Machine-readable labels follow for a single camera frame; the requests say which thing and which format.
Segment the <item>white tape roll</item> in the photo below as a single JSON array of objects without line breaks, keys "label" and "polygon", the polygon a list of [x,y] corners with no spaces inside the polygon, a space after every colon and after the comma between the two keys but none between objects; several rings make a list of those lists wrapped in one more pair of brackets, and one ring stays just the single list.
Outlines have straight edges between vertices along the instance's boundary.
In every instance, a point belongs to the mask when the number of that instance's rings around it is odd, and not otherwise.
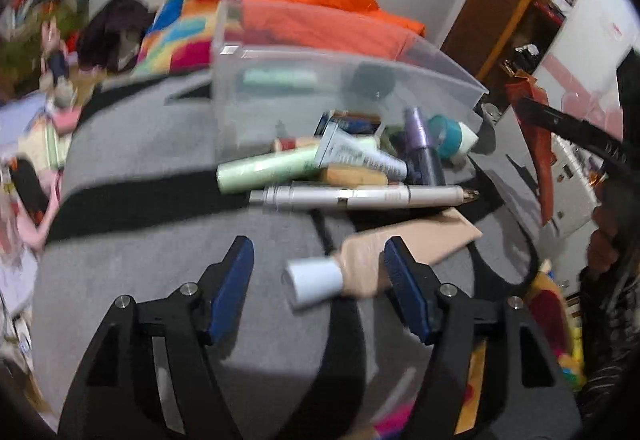
[{"label": "white tape roll", "polygon": [[459,122],[458,126],[460,128],[461,136],[460,145],[456,153],[451,156],[451,162],[456,165],[463,164],[465,162],[470,151],[475,147],[478,141],[477,134],[475,134],[469,126],[466,126],[462,122]]}]

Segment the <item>beige foundation tube white cap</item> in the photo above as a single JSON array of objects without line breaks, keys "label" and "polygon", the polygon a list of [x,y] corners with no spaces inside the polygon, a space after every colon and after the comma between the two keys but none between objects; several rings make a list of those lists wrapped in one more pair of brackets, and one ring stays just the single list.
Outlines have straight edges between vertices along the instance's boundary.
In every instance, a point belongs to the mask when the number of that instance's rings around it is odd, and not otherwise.
[{"label": "beige foundation tube white cap", "polygon": [[336,296],[369,298],[390,288],[383,263],[386,242],[402,238],[422,264],[437,264],[481,238],[482,231],[453,208],[427,219],[359,232],[328,256],[290,260],[282,282],[288,303],[303,309]]}]

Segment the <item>teal tape roll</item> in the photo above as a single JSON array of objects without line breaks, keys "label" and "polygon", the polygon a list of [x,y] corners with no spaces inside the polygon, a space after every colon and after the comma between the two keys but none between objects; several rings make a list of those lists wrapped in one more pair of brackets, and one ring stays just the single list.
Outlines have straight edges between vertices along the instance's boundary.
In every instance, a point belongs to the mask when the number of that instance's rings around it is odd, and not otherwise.
[{"label": "teal tape roll", "polygon": [[434,115],[427,122],[428,131],[436,141],[436,150],[442,159],[452,159],[462,144],[462,129],[454,119]]}]

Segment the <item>purple black mascara tube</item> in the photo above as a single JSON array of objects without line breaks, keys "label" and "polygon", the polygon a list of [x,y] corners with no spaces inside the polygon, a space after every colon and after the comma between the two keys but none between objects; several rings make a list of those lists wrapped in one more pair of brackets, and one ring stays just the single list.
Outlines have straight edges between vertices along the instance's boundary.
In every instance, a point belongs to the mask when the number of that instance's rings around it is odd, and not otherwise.
[{"label": "purple black mascara tube", "polygon": [[419,107],[404,110],[406,159],[416,185],[443,186],[446,183],[435,141],[425,126]]}]

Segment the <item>grey black patterned blanket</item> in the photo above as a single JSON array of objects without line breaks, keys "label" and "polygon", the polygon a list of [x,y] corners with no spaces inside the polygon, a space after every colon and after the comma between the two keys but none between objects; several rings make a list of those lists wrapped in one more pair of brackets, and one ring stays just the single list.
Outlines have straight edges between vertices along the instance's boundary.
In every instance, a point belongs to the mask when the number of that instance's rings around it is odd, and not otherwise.
[{"label": "grey black patterned blanket", "polygon": [[427,208],[272,207],[225,187],[208,72],[100,86],[81,110],[44,245],[35,368],[62,439],[337,439],[497,403],[508,309],[434,338],[456,301],[502,307],[539,266],[540,206],[506,115]]}]

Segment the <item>blue ointment box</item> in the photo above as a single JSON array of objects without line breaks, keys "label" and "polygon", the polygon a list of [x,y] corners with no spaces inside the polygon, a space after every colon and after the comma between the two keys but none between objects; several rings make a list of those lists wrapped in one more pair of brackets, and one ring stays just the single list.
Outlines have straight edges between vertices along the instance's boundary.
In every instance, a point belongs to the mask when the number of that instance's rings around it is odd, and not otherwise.
[{"label": "blue ointment box", "polygon": [[382,119],[378,115],[352,111],[326,111],[320,117],[320,121],[314,131],[314,137],[322,136],[330,123],[335,123],[351,135],[372,136],[378,131],[378,127],[381,126]]}]

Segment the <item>silver white cosmetic pen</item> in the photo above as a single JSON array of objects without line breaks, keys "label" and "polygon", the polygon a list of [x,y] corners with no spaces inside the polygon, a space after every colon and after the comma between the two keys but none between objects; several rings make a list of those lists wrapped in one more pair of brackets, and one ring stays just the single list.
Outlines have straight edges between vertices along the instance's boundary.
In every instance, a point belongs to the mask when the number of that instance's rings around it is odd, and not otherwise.
[{"label": "silver white cosmetic pen", "polygon": [[251,205],[275,209],[401,209],[455,207],[475,201],[476,190],[460,186],[373,186],[359,188],[277,186],[255,190]]}]

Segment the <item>tan wooden cosmetic stick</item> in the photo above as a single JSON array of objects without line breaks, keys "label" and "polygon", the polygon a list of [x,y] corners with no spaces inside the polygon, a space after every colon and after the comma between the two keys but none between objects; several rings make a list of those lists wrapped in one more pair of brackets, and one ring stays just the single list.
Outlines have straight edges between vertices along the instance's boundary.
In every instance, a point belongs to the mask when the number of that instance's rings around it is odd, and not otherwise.
[{"label": "tan wooden cosmetic stick", "polygon": [[388,185],[387,176],[382,171],[346,164],[330,164],[323,168],[320,180],[329,186],[343,188]]}]

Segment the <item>white ointment tube green print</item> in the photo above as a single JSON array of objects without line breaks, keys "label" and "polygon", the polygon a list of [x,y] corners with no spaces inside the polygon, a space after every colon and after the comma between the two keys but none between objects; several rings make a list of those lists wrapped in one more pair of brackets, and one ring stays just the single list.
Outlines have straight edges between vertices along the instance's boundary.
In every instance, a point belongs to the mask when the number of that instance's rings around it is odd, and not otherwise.
[{"label": "white ointment tube green print", "polygon": [[408,166],[404,161],[378,148],[363,147],[360,139],[349,135],[336,123],[328,124],[314,156],[315,167],[330,164],[373,169],[393,181],[404,181],[408,176]]}]

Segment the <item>orange puffy jacket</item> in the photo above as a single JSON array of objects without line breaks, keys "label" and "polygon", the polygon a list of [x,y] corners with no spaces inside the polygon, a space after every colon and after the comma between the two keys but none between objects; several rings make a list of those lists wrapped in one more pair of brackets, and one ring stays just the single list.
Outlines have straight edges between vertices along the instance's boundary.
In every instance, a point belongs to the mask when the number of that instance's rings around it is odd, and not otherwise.
[{"label": "orange puffy jacket", "polygon": [[396,60],[426,26],[376,0],[242,0],[244,41]]}]

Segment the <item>light green cosmetic tube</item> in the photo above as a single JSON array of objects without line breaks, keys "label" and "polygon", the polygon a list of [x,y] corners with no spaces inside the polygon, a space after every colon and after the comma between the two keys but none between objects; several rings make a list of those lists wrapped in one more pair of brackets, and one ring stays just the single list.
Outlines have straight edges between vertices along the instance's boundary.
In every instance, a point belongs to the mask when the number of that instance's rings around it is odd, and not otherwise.
[{"label": "light green cosmetic tube", "polygon": [[240,193],[314,174],[318,149],[318,145],[308,145],[220,164],[218,189],[222,194]]}]

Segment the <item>clear plastic storage bin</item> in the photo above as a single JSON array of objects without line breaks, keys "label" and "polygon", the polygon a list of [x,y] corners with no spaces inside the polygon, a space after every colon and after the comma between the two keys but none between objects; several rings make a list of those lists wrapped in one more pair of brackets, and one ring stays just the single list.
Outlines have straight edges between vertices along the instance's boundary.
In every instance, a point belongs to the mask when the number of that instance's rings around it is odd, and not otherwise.
[{"label": "clear plastic storage bin", "polygon": [[[266,151],[279,137],[309,137],[326,111],[378,115],[385,127],[419,107],[431,117],[480,128],[474,108],[488,89],[425,38],[396,60],[300,46],[244,41],[242,0],[218,5],[212,41],[214,160],[221,164]],[[348,89],[356,67],[381,64],[395,72],[393,93],[368,99]]]}]

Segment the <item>dark purple bag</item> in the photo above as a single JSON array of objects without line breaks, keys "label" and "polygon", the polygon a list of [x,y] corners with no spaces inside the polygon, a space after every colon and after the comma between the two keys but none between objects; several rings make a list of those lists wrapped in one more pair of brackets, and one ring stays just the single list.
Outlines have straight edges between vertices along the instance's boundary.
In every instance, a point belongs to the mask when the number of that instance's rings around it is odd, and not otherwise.
[{"label": "dark purple bag", "polygon": [[154,17],[143,0],[109,0],[78,36],[79,67],[113,74],[131,70]]}]

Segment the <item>green cluttered storage basket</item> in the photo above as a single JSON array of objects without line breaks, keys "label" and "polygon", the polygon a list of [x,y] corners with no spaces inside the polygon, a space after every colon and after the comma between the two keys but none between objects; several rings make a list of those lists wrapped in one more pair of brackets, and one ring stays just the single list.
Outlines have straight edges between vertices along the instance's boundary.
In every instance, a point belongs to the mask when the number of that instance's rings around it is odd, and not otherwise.
[{"label": "green cluttered storage basket", "polygon": [[90,0],[8,0],[1,5],[1,84],[17,95],[40,74],[41,25],[55,18],[63,37],[88,22]]}]

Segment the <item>colourful patchwork blanket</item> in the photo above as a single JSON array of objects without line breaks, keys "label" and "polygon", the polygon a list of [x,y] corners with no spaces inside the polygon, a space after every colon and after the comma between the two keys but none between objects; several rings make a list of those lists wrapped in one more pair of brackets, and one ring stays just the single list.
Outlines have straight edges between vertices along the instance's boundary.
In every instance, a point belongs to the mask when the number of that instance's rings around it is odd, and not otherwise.
[{"label": "colourful patchwork blanket", "polygon": [[205,67],[220,0],[165,0],[146,31],[135,75]]}]

